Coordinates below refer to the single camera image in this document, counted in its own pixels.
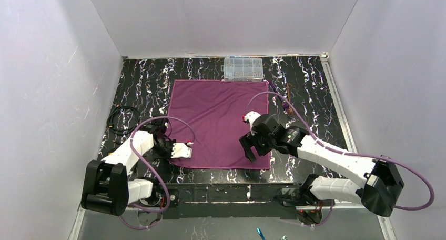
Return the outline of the purple cloth napkin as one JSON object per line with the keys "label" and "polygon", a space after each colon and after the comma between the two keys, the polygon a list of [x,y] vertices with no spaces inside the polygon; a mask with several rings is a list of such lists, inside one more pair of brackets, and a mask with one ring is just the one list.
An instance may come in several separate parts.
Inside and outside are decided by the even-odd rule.
{"label": "purple cloth napkin", "polygon": [[267,82],[176,80],[168,115],[171,136],[193,141],[191,158],[171,163],[192,169],[269,169],[270,154],[250,162],[239,139],[249,132],[242,121],[246,107],[259,114],[269,110]]}

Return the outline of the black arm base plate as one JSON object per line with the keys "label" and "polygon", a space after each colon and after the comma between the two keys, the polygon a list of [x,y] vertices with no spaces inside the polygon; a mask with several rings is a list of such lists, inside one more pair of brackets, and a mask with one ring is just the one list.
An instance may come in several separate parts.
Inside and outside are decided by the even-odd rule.
{"label": "black arm base plate", "polygon": [[330,201],[300,200],[293,184],[169,184],[163,219],[278,217],[318,223]]}

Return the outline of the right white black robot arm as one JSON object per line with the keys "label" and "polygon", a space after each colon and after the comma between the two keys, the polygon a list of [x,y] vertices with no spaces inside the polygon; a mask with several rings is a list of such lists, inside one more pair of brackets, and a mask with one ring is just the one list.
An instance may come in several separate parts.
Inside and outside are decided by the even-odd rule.
{"label": "right white black robot arm", "polygon": [[404,188],[404,182],[394,163],[383,159],[351,156],[338,147],[317,142],[309,132],[298,126],[285,128],[268,114],[251,111],[242,117],[250,131],[239,141],[245,157],[255,162],[271,150],[312,161],[340,174],[328,178],[310,174],[292,191],[280,198],[287,204],[315,203],[338,200],[361,204],[370,212],[389,217]]}

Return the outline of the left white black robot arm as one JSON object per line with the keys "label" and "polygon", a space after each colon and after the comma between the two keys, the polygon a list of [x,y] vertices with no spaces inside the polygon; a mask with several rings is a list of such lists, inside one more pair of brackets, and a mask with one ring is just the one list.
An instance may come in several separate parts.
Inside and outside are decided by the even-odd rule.
{"label": "left white black robot arm", "polygon": [[140,158],[130,147],[144,155],[153,151],[159,156],[172,155],[175,140],[169,139],[161,128],[137,131],[133,140],[126,140],[114,152],[101,160],[94,159],[86,166],[81,207],[86,210],[120,216],[128,205],[151,198],[154,183],[148,178],[128,177]]}

